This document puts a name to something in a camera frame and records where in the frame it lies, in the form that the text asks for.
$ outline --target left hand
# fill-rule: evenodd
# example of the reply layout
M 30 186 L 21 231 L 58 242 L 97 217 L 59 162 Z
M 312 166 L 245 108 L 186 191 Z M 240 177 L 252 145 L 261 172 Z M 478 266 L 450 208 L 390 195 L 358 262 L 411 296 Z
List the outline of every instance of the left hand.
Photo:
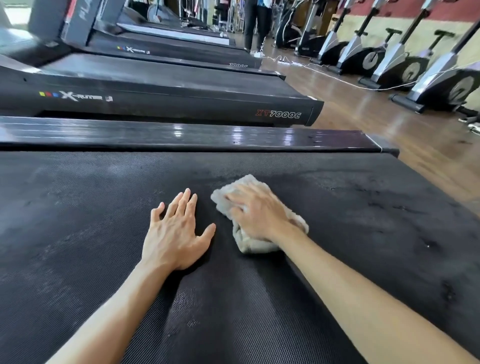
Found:
M 144 241 L 142 261 L 149 265 L 167 265 L 172 271 L 186 269 L 208 249 L 215 234 L 215 224 L 210 224 L 201 236 L 195 235 L 195 207 L 197 195 L 190 199 L 190 189 L 180 192 L 170 203 L 165 217 L 162 202 L 150 214 L 150 228 Z

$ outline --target hand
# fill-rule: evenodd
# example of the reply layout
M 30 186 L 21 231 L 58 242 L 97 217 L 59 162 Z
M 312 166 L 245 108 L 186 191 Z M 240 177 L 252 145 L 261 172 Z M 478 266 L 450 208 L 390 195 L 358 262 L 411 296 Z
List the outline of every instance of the hand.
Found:
M 163 219 L 160 219 L 165 209 L 163 202 L 152 210 L 142 252 L 143 261 L 154 266 L 166 264 L 173 271 L 188 268 L 206 252 L 216 227 L 211 224 L 201 236 L 195 235 L 197 195 L 189 199 L 190 190 L 187 188 L 173 199 Z
M 237 187 L 241 194 L 227 194 L 231 202 L 246 207 L 245 212 L 234 207 L 232 217 L 252 238 L 274 241 L 275 233 L 290 221 L 282 203 L 271 191 L 258 185 L 248 184 Z

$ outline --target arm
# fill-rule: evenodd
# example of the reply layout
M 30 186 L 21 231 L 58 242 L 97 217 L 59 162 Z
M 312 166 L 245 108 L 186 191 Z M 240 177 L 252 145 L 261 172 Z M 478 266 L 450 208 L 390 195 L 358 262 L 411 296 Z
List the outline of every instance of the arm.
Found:
M 151 212 L 142 260 L 119 290 L 80 327 L 47 364 L 119 363 L 130 339 L 155 300 L 167 276 L 186 269 L 210 246 L 215 225 L 195 236 L 197 195 L 180 193 L 165 208 Z
M 479 363 L 449 336 L 315 244 L 290 224 L 280 201 L 257 186 L 229 194 L 250 236 L 285 252 L 370 364 Z

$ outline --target black pants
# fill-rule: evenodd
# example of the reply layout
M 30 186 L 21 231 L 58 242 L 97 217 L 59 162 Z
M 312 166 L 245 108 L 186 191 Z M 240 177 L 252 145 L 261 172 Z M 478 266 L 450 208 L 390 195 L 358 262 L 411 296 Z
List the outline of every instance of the black pants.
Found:
M 257 0 L 245 1 L 245 40 L 244 47 L 248 50 L 252 49 L 253 30 L 257 21 L 257 50 L 260 50 L 265 37 L 270 31 L 270 23 L 272 21 L 272 9 L 264 6 L 258 6 Z

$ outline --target polished floor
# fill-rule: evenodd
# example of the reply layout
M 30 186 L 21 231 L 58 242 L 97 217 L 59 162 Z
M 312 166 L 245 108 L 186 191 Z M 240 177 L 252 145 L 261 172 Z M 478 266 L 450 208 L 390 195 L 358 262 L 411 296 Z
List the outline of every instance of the polished floor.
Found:
M 270 40 L 264 53 L 309 63 L 292 51 L 272 47 Z M 459 123 L 458 115 L 431 111 L 418 115 L 389 101 L 389 91 L 357 88 L 357 77 L 335 75 L 344 83 L 319 66 L 309 67 L 317 72 L 272 59 L 262 64 L 262 69 L 286 74 L 286 81 L 304 95 L 325 101 L 313 128 L 360 129 L 385 137 L 400 147 L 402 161 L 480 216 L 480 136 Z

